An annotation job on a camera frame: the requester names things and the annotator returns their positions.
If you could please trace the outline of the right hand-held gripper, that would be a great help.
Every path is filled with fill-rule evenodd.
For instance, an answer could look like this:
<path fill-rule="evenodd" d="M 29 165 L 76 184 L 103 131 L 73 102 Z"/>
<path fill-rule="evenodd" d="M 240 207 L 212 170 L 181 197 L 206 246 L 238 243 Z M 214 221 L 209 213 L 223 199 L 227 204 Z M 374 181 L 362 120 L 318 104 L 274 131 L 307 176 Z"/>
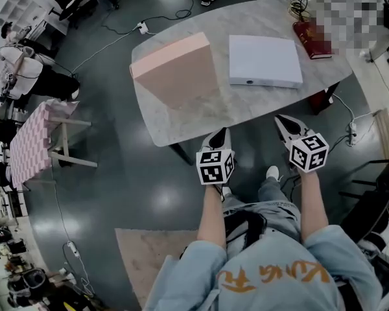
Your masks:
<path fill-rule="evenodd" d="M 289 145 L 289 163 L 304 173 L 325 166 L 329 145 L 320 133 L 288 115 L 276 115 L 274 120 L 281 141 Z"/>

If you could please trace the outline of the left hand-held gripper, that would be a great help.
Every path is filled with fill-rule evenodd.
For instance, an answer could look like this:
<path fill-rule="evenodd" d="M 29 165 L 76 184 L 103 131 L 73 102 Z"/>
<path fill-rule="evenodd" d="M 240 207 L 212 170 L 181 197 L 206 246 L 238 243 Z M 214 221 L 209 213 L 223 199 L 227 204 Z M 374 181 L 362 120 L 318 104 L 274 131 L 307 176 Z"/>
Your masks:
<path fill-rule="evenodd" d="M 209 134 L 196 153 L 196 168 L 202 185 L 223 185 L 235 168 L 231 132 L 223 127 Z"/>

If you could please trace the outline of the pink box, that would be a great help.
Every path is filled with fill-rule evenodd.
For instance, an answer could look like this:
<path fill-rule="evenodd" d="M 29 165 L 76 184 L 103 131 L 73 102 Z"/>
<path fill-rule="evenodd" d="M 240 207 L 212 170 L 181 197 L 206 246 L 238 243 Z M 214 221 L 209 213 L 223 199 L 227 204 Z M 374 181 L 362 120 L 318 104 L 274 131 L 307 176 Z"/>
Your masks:
<path fill-rule="evenodd" d="M 130 65 L 138 84 L 170 108 L 218 89 L 210 42 L 203 32 L 168 43 Z"/>

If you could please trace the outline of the white box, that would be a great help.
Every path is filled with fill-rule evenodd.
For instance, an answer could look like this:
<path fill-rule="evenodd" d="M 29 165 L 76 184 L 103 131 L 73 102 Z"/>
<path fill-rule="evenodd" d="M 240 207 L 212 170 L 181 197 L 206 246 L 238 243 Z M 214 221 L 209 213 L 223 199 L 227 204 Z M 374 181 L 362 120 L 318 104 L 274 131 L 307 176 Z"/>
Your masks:
<path fill-rule="evenodd" d="M 229 83 L 300 88 L 303 77 L 295 42 L 267 36 L 229 36 Z"/>

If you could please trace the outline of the person's left forearm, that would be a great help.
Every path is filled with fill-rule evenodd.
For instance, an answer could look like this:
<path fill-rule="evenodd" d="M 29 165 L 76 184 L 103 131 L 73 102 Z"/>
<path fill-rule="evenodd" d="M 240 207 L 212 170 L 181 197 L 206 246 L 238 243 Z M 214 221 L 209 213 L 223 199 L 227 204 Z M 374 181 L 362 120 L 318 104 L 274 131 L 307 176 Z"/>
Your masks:
<path fill-rule="evenodd" d="M 221 195 L 212 185 L 207 185 L 205 189 L 197 240 L 210 242 L 223 249 L 226 248 L 226 228 Z"/>

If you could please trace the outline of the person's right forearm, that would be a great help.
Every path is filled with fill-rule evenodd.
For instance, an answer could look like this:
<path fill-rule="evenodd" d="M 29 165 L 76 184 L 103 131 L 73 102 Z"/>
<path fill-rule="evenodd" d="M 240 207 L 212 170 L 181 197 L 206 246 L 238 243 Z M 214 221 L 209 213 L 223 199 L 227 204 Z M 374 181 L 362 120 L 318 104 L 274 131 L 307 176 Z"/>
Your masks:
<path fill-rule="evenodd" d="M 317 173 L 300 172 L 301 177 L 301 239 L 329 225 Z"/>

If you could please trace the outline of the dark table leg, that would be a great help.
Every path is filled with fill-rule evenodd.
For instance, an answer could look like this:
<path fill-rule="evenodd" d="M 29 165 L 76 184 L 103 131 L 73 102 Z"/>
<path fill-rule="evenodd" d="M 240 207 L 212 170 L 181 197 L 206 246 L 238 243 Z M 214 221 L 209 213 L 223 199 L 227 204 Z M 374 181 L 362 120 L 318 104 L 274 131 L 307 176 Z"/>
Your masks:
<path fill-rule="evenodd" d="M 193 159 L 187 154 L 187 152 L 182 148 L 180 143 L 170 144 L 169 148 L 174 151 L 185 163 L 189 166 L 194 165 Z"/>
<path fill-rule="evenodd" d="M 330 99 L 333 93 L 334 91 L 327 88 L 308 97 L 309 105 L 315 115 L 318 115 L 330 105 Z"/>

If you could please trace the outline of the person's light denim jeans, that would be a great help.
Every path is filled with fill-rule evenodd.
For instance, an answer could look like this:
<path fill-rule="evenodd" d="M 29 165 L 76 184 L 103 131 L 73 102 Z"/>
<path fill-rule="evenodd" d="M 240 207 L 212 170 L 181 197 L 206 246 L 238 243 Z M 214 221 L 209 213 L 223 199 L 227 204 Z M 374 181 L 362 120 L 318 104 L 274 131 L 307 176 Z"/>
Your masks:
<path fill-rule="evenodd" d="M 232 194 L 225 195 L 225 200 L 228 202 L 223 212 L 227 232 L 251 218 L 264 229 L 275 229 L 300 240 L 300 210 L 287 199 L 275 178 L 269 177 L 262 182 L 254 203 L 243 203 Z"/>

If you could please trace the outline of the red hardcover book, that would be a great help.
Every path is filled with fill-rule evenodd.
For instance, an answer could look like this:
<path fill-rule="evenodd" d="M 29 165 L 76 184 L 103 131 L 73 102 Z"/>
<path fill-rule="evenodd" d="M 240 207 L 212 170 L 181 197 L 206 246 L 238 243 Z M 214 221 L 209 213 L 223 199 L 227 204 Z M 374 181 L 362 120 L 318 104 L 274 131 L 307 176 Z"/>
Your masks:
<path fill-rule="evenodd" d="M 292 28 L 311 60 L 332 57 L 331 42 L 324 38 L 323 30 L 315 22 L 297 21 Z"/>

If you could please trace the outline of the light wooden plank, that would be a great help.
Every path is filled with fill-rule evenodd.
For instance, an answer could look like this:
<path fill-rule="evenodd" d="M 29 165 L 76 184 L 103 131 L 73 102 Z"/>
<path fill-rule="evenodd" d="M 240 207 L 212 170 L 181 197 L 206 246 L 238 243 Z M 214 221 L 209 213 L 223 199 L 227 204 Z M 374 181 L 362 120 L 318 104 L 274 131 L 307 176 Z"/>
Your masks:
<path fill-rule="evenodd" d="M 375 114 L 375 121 L 379 132 L 379 139 L 385 159 L 389 159 L 389 111 L 380 109 Z"/>

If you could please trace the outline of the person's light blue shirt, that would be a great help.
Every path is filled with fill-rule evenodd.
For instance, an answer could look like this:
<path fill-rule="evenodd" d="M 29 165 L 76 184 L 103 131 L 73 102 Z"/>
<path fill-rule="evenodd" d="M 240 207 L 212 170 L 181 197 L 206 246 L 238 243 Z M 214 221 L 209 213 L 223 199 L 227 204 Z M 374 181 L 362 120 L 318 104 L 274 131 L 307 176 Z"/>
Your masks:
<path fill-rule="evenodd" d="M 363 311 L 377 311 L 382 287 L 357 245 L 337 225 L 299 243 L 274 230 L 234 257 L 195 241 L 168 257 L 144 311 L 343 311 L 337 281 Z"/>

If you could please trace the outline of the beige floor mat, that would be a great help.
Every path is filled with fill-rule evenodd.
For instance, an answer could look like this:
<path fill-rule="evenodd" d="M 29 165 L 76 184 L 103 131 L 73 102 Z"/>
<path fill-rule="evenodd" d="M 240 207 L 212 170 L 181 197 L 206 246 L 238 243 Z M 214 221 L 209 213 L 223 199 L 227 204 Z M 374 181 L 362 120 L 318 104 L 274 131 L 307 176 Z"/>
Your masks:
<path fill-rule="evenodd" d="M 168 255 L 177 259 L 197 232 L 115 229 L 124 267 L 140 307 L 145 307 L 155 279 Z"/>

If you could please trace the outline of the pink checkered table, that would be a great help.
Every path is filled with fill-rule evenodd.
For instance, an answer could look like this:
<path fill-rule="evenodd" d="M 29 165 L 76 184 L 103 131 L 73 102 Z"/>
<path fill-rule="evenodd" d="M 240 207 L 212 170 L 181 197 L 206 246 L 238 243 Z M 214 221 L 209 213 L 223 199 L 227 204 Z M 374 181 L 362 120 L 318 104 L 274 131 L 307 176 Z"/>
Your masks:
<path fill-rule="evenodd" d="M 69 155 L 67 127 L 91 126 L 89 121 L 71 118 L 79 102 L 49 99 L 30 114 L 10 143 L 10 176 L 12 186 L 21 187 L 52 165 L 52 160 L 87 167 L 98 167 L 93 161 Z"/>

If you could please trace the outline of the white cubby bookshelf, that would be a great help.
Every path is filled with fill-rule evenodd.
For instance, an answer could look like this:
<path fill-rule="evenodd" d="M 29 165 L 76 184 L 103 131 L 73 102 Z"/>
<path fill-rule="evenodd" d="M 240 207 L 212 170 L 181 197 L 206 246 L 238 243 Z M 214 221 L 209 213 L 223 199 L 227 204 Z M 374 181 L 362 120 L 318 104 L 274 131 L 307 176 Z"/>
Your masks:
<path fill-rule="evenodd" d="M 4 0 L 0 8 L 0 27 L 11 23 L 11 29 L 19 32 L 30 27 L 27 38 L 38 39 L 47 26 L 47 10 L 40 0 Z"/>

